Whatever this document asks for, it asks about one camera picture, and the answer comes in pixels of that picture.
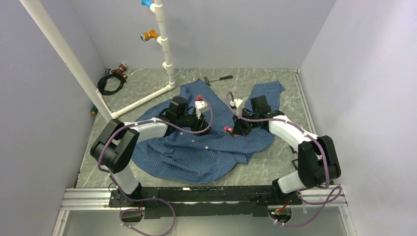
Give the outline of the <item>pink flower brooch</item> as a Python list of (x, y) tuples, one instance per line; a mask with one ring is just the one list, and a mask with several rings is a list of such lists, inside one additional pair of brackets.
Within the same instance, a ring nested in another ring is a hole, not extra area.
[(236, 137), (237, 137), (237, 134), (234, 134), (234, 133), (233, 133), (233, 129), (232, 129), (231, 127), (229, 127), (229, 126), (225, 126), (225, 127), (224, 127), (224, 132), (225, 132), (226, 134), (228, 134), (228, 135), (230, 135), (230, 136), (234, 137), (234, 138), (236, 138)]

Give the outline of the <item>blue checkered shirt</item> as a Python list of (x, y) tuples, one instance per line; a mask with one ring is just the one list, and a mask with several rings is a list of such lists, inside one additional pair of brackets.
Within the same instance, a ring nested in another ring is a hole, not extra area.
[(233, 126), (227, 105), (202, 80), (182, 85), (179, 96), (193, 106), (197, 95), (213, 108), (209, 135), (196, 136), (176, 130), (168, 137), (136, 145), (131, 160), (146, 173), (159, 178), (191, 183), (211, 183), (226, 175), (237, 163), (247, 164), (256, 152), (269, 147), (275, 136), (261, 128), (236, 138), (225, 133)]

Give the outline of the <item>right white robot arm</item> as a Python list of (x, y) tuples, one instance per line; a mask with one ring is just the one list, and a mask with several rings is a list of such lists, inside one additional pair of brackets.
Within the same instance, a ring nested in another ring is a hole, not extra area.
[(306, 131), (282, 111), (272, 110), (264, 95), (251, 98), (250, 103), (252, 109), (248, 110), (241, 99), (230, 100), (234, 127), (228, 132), (233, 136), (247, 136), (254, 128), (261, 128), (284, 140), (298, 155), (296, 170), (272, 182), (271, 198), (275, 203), (285, 203), (290, 194), (299, 190), (328, 187), (341, 176), (331, 137)]

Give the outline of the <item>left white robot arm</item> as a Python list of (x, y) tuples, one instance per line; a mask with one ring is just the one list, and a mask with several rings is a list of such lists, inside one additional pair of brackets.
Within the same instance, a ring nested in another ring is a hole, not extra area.
[(210, 104), (197, 97), (193, 112), (189, 110), (186, 99), (176, 96), (153, 118), (136, 122), (110, 120), (95, 140), (90, 155), (97, 161), (98, 169), (112, 179), (128, 206), (136, 206), (142, 198), (142, 186), (129, 167), (138, 143), (167, 137), (177, 130), (196, 136), (210, 133), (212, 122), (207, 121), (203, 114), (212, 111)]

